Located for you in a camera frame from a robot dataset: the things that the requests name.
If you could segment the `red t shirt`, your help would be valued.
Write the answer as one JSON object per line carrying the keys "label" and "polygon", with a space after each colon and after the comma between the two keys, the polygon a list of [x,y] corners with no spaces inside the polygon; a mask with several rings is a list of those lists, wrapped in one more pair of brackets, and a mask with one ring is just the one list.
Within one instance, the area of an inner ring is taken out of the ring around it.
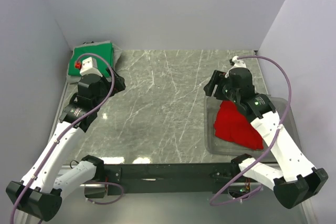
{"label": "red t shirt", "polygon": [[214,123],[215,136],[251,150],[263,150],[263,138],[231,101],[223,101]]}

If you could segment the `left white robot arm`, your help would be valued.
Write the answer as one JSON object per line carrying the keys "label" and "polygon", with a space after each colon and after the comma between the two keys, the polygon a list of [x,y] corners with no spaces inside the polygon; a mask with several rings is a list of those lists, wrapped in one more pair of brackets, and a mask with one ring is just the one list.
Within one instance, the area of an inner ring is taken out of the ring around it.
{"label": "left white robot arm", "polygon": [[107,180],[104,161],[87,155],[77,166],[58,176],[67,156],[90,124],[97,118],[102,102],[125,90],[125,80],[113,70],[111,81],[95,73],[85,74],[77,84],[78,91],[64,108],[55,132],[42,154],[18,182],[11,181],[6,193],[15,210],[50,221],[59,211],[62,201],[85,182]]}

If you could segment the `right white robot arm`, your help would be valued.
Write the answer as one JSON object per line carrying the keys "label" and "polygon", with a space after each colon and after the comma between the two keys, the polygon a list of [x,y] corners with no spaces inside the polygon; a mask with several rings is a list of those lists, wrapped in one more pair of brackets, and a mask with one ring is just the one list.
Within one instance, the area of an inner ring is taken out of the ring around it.
{"label": "right white robot arm", "polygon": [[302,153],[283,125],[282,115],[269,97],[257,93],[247,68],[215,70],[204,87],[206,96],[221,101],[215,116],[214,135],[229,143],[263,153],[254,158],[241,154],[234,158],[231,179],[217,194],[235,181],[249,178],[271,189],[282,206],[291,209],[316,195],[329,176],[316,168]]}

